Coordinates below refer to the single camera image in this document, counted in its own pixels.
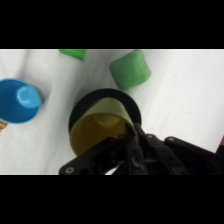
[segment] white table surface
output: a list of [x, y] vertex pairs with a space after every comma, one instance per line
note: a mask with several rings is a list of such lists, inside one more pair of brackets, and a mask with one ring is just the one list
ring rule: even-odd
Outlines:
[[[0, 79], [22, 79], [46, 96], [35, 120], [0, 133], [0, 174], [57, 174], [75, 158], [68, 134], [74, 101], [117, 89], [109, 64], [130, 51], [91, 49], [81, 62], [57, 49], [0, 49]], [[224, 50], [144, 52], [152, 77], [127, 93], [140, 107], [145, 132], [216, 152], [224, 135]]]

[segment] blue cup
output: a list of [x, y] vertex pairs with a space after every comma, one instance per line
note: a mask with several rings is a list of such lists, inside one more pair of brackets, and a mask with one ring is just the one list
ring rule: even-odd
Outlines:
[[0, 81], [0, 120], [23, 124], [33, 120], [44, 101], [36, 87], [18, 79]]

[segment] plastic cup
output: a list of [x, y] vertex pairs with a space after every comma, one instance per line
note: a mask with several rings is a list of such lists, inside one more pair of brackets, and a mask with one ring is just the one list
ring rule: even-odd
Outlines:
[[0, 81], [0, 120], [23, 124], [33, 120], [44, 102], [42, 92], [17, 79]]

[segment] green plastic cup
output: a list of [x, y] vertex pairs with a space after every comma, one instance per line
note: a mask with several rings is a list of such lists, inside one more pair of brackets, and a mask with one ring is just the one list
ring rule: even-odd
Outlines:
[[84, 60], [86, 56], [86, 49], [59, 49], [60, 53], [66, 54], [68, 56]]
[[110, 70], [122, 90], [129, 90], [138, 86], [146, 82], [151, 76], [151, 70], [141, 49], [135, 49], [112, 62]]

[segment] yellow object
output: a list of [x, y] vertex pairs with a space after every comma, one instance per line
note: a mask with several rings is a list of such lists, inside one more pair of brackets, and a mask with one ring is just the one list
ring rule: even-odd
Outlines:
[[74, 153], [80, 156], [106, 138], [123, 138], [126, 124], [138, 135], [122, 103], [105, 98], [98, 101], [73, 126], [70, 143]]
[[7, 123], [5, 123], [5, 122], [3, 122], [3, 121], [0, 120], [0, 131], [2, 129], [6, 128], [6, 126], [7, 126]]

